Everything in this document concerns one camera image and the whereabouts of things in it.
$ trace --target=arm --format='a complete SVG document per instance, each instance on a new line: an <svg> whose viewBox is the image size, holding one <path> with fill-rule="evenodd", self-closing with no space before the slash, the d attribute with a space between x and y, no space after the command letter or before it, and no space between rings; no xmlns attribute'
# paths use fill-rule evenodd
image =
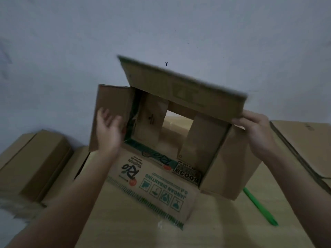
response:
<svg viewBox="0 0 331 248"><path fill-rule="evenodd" d="M269 168L314 245L331 247L331 195L282 154L265 115L243 111L242 116L233 123L245 127L252 152Z"/></svg>
<svg viewBox="0 0 331 248"><path fill-rule="evenodd" d="M68 190L17 234L9 247L74 247L121 145L121 117L97 114L99 151Z"/></svg>

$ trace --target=green stripe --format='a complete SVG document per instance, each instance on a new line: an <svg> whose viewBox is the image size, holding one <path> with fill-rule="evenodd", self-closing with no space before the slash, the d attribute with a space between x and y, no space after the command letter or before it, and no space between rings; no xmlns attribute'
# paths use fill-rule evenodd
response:
<svg viewBox="0 0 331 248"><path fill-rule="evenodd" d="M122 191L124 191L126 194L128 194L129 196L133 197L134 199L136 199L138 202L143 203L144 205L146 205L148 208L150 208L152 211L154 211L155 213L159 214L161 217L163 217L164 219L169 220L171 223L173 223L176 227L180 228L181 230L183 230L184 228L184 223L178 221L176 218L174 218L172 215L164 212L163 210L161 210L159 207L157 207L156 205L152 204L151 202L149 202L148 200L146 200L145 198L143 198L142 196L140 196L139 194L133 192L132 190L126 188L125 186L123 186L122 184L118 183L116 180L112 179L111 177L107 177L106 179L107 182L111 183L112 185L118 187L119 189L121 189Z"/></svg>

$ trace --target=flat cardboard box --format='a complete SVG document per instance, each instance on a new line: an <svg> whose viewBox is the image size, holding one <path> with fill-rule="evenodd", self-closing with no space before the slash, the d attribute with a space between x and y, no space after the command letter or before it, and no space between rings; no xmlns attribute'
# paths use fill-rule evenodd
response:
<svg viewBox="0 0 331 248"><path fill-rule="evenodd" d="M314 180L331 193L331 126L326 123L272 120L271 128Z"/></svg>
<svg viewBox="0 0 331 248"><path fill-rule="evenodd" d="M0 155L3 209L17 215L39 209L39 202L72 155L64 136L41 130L23 134Z"/></svg>
<svg viewBox="0 0 331 248"><path fill-rule="evenodd" d="M49 206L56 197L68 189L74 179L79 175L89 154L88 146L82 146L75 150L68 163L43 198L42 204Z"/></svg>
<svg viewBox="0 0 331 248"><path fill-rule="evenodd" d="M129 58L119 59L130 87L99 85L89 150L98 149L96 113L101 107L109 109L126 124L124 160L134 156L167 174L171 181L235 200L260 164L250 151L245 131L230 124L242 112L246 95ZM161 127L167 110L193 119L188 133ZM110 175L113 184L127 188L128 182L117 175ZM143 191L135 193L142 196ZM162 208L160 201L147 201ZM186 217L176 219L182 222Z"/></svg>

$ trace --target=printed icon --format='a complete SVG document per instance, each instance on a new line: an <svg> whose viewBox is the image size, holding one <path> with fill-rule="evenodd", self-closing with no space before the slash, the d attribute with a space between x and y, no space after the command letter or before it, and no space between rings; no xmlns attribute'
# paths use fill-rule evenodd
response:
<svg viewBox="0 0 331 248"><path fill-rule="evenodd" d="M153 197L159 198L161 191L162 188L154 184L149 194L151 194Z"/></svg>
<svg viewBox="0 0 331 248"><path fill-rule="evenodd" d="M180 200L178 197L173 197L170 207L178 212L182 208L183 200Z"/></svg>
<svg viewBox="0 0 331 248"><path fill-rule="evenodd" d="M143 179L143 182L141 182L139 188L144 190L145 192L147 192L149 190L149 188L151 187L151 182L149 182L146 179Z"/></svg>
<svg viewBox="0 0 331 248"><path fill-rule="evenodd" d="M166 205L169 205L171 198L172 198L172 195L170 195L169 192L166 192L165 190L163 190L163 192L161 193L160 201L164 202Z"/></svg>

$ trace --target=person's left hand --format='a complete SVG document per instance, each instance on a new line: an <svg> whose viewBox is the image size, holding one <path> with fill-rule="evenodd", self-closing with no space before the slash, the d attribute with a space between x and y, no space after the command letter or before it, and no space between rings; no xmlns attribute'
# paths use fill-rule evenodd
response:
<svg viewBox="0 0 331 248"><path fill-rule="evenodd" d="M97 138L99 154L107 158L115 158L122 143L122 117L110 115L108 109L100 108L97 113Z"/></svg>

